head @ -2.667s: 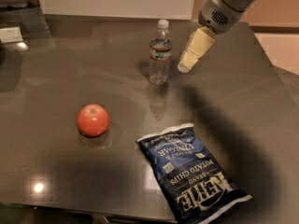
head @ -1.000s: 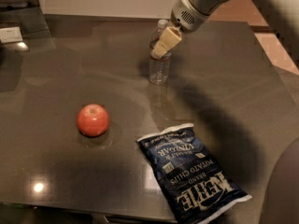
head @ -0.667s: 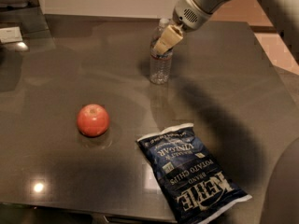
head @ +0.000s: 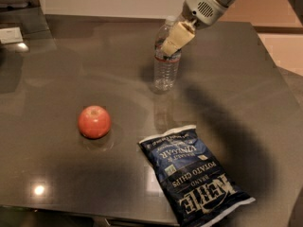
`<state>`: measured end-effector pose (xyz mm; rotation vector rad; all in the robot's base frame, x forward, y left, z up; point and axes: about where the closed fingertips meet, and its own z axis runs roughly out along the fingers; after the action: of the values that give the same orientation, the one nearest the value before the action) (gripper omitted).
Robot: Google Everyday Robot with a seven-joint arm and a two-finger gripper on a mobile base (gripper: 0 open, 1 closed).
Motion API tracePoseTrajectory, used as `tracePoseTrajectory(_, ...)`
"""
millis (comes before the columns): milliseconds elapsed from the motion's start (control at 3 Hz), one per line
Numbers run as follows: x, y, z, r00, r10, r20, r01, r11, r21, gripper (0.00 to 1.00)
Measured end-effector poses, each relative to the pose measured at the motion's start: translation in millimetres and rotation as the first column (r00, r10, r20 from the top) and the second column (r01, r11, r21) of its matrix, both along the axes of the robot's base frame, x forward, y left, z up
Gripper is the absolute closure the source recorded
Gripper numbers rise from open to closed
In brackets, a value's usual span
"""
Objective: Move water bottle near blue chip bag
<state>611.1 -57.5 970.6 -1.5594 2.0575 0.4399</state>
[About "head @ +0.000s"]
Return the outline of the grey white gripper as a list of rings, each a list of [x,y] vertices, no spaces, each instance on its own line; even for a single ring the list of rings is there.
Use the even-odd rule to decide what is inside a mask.
[[[195,37],[195,28],[212,26],[226,12],[227,7],[218,0],[185,0],[182,16],[185,21],[177,22],[162,43],[161,50],[168,56],[188,44]]]

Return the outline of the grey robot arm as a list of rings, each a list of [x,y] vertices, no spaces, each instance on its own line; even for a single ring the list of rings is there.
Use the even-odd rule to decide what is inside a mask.
[[[188,44],[197,29],[215,24],[235,0],[185,0],[181,20],[169,30],[169,36],[161,46],[168,56]]]

